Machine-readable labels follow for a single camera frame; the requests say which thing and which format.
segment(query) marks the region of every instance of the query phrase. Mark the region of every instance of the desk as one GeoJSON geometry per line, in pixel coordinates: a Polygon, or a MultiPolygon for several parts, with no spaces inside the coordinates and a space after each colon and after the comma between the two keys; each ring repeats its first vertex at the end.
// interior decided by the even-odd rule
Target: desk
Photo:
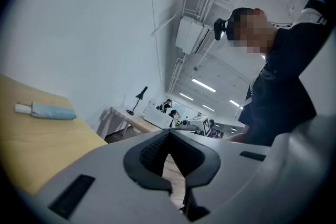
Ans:
{"type": "Polygon", "coordinates": [[[0,163],[10,182],[31,194],[89,151],[106,145],[81,118],[34,118],[14,112],[32,101],[72,109],[69,101],[0,74],[0,163]]]}
{"type": "Polygon", "coordinates": [[[125,108],[114,108],[111,106],[109,113],[104,117],[104,119],[107,118],[106,124],[104,126],[104,129],[101,133],[101,138],[105,139],[107,135],[107,131],[109,129],[110,123],[112,118],[116,116],[121,118],[123,121],[126,121],[126,127],[124,128],[123,134],[125,133],[128,125],[132,125],[133,127],[139,129],[141,132],[144,133],[151,133],[161,130],[159,127],[145,121],[143,118],[141,118],[138,115],[130,115],[126,112],[125,108]]]}

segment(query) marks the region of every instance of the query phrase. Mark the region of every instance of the ceiling light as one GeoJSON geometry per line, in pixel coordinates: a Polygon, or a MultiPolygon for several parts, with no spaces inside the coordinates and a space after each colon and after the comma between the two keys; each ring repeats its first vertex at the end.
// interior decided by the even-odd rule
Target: ceiling light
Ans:
{"type": "Polygon", "coordinates": [[[202,106],[204,106],[204,107],[207,108],[207,109],[210,109],[210,110],[214,111],[213,109],[208,108],[206,105],[202,105],[202,106]]]}
{"type": "Polygon", "coordinates": [[[197,83],[198,85],[201,85],[201,86],[207,88],[208,90],[211,90],[212,92],[215,92],[215,91],[216,91],[215,89],[209,87],[208,85],[205,85],[204,83],[201,83],[200,81],[198,81],[198,80],[196,80],[196,79],[193,79],[192,81],[195,82],[195,83],[197,83]]]}
{"type": "Polygon", "coordinates": [[[192,99],[192,98],[190,98],[190,97],[188,97],[188,96],[186,96],[186,95],[184,95],[184,94],[182,94],[182,93],[180,93],[180,95],[182,95],[182,96],[184,96],[184,97],[186,97],[186,98],[188,98],[188,99],[194,101],[194,99],[192,99]]]}
{"type": "Polygon", "coordinates": [[[237,104],[235,101],[233,101],[233,100],[230,100],[230,102],[232,103],[232,104],[234,104],[235,106],[239,106],[239,104],[237,104]]]}

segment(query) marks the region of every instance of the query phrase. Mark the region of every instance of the folded umbrella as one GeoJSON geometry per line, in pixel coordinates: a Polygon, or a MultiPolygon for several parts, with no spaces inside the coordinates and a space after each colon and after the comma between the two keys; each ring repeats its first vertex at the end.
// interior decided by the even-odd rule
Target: folded umbrella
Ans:
{"type": "Polygon", "coordinates": [[[72,109],[60,108],[59,106],[44,105],[33,102],[31,106],[16,104],[15,112],[30,114],[33,117],[52,120],[73,120],[76,114],[72,109]]]}

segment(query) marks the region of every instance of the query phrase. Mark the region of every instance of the floor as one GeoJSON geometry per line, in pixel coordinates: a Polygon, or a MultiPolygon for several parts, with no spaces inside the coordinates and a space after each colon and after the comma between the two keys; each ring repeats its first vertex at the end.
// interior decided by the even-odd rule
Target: floor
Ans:
{"type": "MultiPolygon", "coordinates": [[[[133,127],[128,127],[124,136],[121,133],[116,133],[114,135],[107,136],[105,138],[105,141],[110,144],[131,138],[136,135],[138,135],[138,133],[133,130],[133,127]]],[[[181,207],[183,207],[185,180],[170,154],[168,155],[164,163],[162,177],[172,183],[173,193],[171,194],[170,199],[172,203],[178,209],[180,209],[181,207]]]]}

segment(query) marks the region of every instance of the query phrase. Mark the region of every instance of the white ceiling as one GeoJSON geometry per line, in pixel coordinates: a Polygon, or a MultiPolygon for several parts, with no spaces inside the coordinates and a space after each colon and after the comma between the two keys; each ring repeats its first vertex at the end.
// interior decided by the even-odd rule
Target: white ceiling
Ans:
{"type": "MultiPolygon", "coordinates": [[[[226,8],[213,5],[205,20],[206,24],[213,26],[217,18],[227,19],[232,9],[237,7],[261,8],[271,22],[288,23],[295,20],[296,12],[290,14],[289,8],[293,7],[297,0],[224,1],[228,2],[226,8]]],[[[198,0],[187,0],[186,8],[195,10],[197,2],[198,0]]],[[[302,0],[297,9],[302,9],[306,2],[307,0],[302,0]]],[[[232,123],[235,121],[237,107],[229,100],[234,100],[239,104],[245,101],[249,83],[263,67],[265,60],[260,55],[248,54],[238,48],[229,47],[224,35],[221,41],[216,41],[213,44],[198,66],[198,71],[193,71],[212,40],[213,36],[209,35],[198,53],[188,56],[173,94],[177,95],[179,92],[183,92],[193,98],[196,105],[206,105],[214,109],[215,112],[212,113],[216,115],[217,119],[223,119],[222,123],[227,120],[232,123]],[[195,84],[192,82],[193,78],[214,88],[216,92],[211,92],[195,84]]]]}

